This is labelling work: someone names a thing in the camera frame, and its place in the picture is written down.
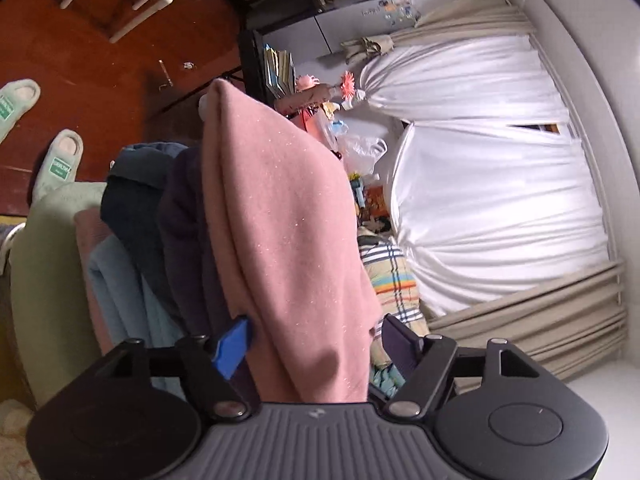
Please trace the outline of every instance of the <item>pink blanket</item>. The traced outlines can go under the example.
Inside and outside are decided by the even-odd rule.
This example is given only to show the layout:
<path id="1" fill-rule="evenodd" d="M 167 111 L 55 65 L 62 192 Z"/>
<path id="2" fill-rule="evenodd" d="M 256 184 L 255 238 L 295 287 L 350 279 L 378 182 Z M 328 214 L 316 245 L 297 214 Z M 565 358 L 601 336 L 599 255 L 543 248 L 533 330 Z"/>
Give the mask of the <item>pink blanket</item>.
<path id="1" fill-rule="evenodd" d="M 207 99 L 209 237 L 229 312 L 252 321 L 247 360 L 260 398 L 364 401 L 381 311 L 340 162 L 229 83 L 215 81 Z"/>

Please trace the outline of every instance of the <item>pink flower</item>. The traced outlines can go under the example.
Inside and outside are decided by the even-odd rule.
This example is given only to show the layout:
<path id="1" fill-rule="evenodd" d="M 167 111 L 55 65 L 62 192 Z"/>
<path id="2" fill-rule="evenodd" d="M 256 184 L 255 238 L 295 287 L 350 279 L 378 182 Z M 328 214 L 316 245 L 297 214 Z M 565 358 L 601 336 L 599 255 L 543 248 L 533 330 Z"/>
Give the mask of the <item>pink flower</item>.
<path id="1" fill-rule="evenodd" d="M 340 85 L 342 90 L 342 97 L 344 99 L 351 99 L 356 95 L 356 81 L 353 77 L 353 73 L 348 70 L 342 74 L 342 84 Z"/>

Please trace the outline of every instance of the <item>slipper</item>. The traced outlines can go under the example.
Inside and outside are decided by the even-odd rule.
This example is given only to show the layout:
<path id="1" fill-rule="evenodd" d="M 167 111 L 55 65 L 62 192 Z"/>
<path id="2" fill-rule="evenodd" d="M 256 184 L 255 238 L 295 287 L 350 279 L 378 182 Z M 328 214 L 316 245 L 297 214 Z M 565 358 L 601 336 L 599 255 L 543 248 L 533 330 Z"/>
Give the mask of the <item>slipper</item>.
<path id="1" fill-rule="evenodd" d="M 33 185 L 33 202 L 76 180 L 83 149 L 81 137 L 73 130 L 62 130 L 56 135 Z"/>
<path id="2" fill-rule="evenodd" d="M 40 87 L 31 79 L 12 81 L 0 88 L 0 142 L 40 97 Z"/>

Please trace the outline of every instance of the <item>pink toy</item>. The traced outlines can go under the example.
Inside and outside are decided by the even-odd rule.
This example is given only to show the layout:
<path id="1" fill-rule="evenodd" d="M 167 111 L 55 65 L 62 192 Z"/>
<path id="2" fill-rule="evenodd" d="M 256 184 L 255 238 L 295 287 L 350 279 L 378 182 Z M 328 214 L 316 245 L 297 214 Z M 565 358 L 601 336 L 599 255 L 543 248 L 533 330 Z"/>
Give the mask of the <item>pink toy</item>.
<path id="1" fill-rule="evenodd" d="M 303 90 L 308 90 L 316 86 L 319 82 L 320 80 L 314 75 L 301 75 L 296 80 L 296 91 L 302 92 Z"/>

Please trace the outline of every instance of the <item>slipper label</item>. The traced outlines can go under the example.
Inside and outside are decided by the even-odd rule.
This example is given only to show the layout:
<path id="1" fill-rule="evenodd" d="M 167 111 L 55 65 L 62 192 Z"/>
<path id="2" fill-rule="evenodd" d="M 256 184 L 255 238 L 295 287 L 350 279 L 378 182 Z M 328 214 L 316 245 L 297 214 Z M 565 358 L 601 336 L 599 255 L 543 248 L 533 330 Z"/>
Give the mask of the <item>slipper label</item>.
<path id="1" fill-rule="evenodd" d="M 71 171 L 71 166 L 68 165 L 64 160 L 60 160 L 59 158 L 54 158 L 51 163 L 51 167 L 49 168 L 49 173 L 53 173 L 55 176 L 60 177 L 62 180 L 66 180 L 69 176 L 69 172 Z"/>
<path id="2" fill-rule="evenodd" d="M 7 96 L 0 95 L 0 119 L 7 120 L 14 113 L 15 106 Z"/>

